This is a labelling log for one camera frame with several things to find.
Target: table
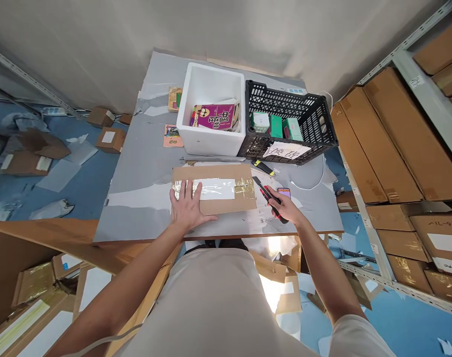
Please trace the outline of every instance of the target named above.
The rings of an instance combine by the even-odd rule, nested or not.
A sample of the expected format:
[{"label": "table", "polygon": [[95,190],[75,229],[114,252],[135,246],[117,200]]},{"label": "table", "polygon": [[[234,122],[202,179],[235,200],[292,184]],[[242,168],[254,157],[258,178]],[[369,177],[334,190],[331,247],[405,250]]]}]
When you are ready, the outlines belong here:
[{"label": "table", "polygon": [[[167,111],[168,87],[182,87],[189,62],[212,63],[175,57],[153,52],[147,75],[139,92],[134,118],[122,148],[115,173],[109,188],[108,198],[103,207],[94,243],[155,239],[170,223],[168,211],[169,184],[172,168],[184,165],[180,159],[187,155],[184,148],[163,147],[165,124],[176,124],[177,113]],[[262,82],[269,88],[287,90],[304,88],[302,81],[261,75],[245,70],[231,69],[244,74],[245,79]],[[291,195],[301,204],[300,210],[318,232],[343,231],[335,194],[332,189],[333,178],[329,170],[313,190],[302,188],[316,185],[323,171],[324,159],[315,158],[303,166],[267,163],[278,175],[282,187],[289,187]],[[141,207],[112,206],[112,194],[133,192],[133,200],[143,200]],[[293,224],[282,224],[279,220],[261,222],[261,212],[251,210],[226,213],[216,222],[208,222],[197,227],[185,239],[196,237],[261,237],[290,235],[296,233]]]}]

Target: left hand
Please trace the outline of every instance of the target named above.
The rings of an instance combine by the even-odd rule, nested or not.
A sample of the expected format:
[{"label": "left hand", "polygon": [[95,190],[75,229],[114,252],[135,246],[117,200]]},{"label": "left hand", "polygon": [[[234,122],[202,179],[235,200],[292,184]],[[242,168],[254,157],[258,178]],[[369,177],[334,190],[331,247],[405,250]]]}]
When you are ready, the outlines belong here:
[{"label": "left hand", "polygon": [[202,183],[198,184],[193,196],[193,180],[181,182],[179,199],[175,197],[173,188],[170,190],[171,225],[184,229],[187,233],[200,224],[217,221],[216,216],[205,216],[200,212],[200,196]]}]

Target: right hand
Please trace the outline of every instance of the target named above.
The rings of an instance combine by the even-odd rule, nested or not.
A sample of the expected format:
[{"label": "right hand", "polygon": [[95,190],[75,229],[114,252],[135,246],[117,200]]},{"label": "right hand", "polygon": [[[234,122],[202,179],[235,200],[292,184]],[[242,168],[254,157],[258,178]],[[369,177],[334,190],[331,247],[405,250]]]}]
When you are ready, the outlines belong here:
[{"label": "right hand", "polygon": [[282,217],[284,217],[288,221],[291,221],[295,225],[297,225],[300,222],[300,220],[305,218],[303,213],[297,208],[297,206],[292,202],[292,200],[289,197],[278,193],[270,186],[266,186],[266,188],[273,196],[278,198],[279,201],[281,202],[279,204],[274,199],[272,198],[269,199],[269,204],[273,206],[275,209],[277,209]]}]

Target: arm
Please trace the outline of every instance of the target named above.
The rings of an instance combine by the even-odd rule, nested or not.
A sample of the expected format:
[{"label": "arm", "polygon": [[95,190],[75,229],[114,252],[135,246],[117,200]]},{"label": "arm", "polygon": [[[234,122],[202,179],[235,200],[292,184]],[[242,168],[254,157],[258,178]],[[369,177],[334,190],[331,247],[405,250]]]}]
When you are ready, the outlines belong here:
[{"label": "arm", "polygon": [[[158,271],[185,234],[194,227],[216,221],[199,210],[201,183],[192,197],[192,181],[181,182],[179,200],[170,191],[171,224],[133,259],[86,307],[64,332],[46,357],[78,352],[101,338],[114,336],[137,310]],[[86,356],[103,356],[109,344],[100,345]]]},{"label": "arm", "polygon": [[315,289],[329,312],[332,324],[335,325],[338,319],[348,314],[366,319],[355,292],[340,265],[307,218],[289,197],[277,193],[270,186],[267,189],[281,201],[281,204],[278,204],[270,199],[269,204],[275,207],[284,218],[294,223],[297,228]]}]

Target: white wall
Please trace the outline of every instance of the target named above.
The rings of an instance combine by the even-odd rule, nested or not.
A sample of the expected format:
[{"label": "white wall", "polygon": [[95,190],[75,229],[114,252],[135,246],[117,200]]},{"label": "white wall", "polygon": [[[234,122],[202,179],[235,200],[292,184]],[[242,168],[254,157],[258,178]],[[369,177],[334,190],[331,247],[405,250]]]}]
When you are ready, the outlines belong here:
[{"label": "white wall", "polygon": [[154,47],[302,78],[338,98],[441,4],[0,0],[0,51],[82,108],[131,113]]}]

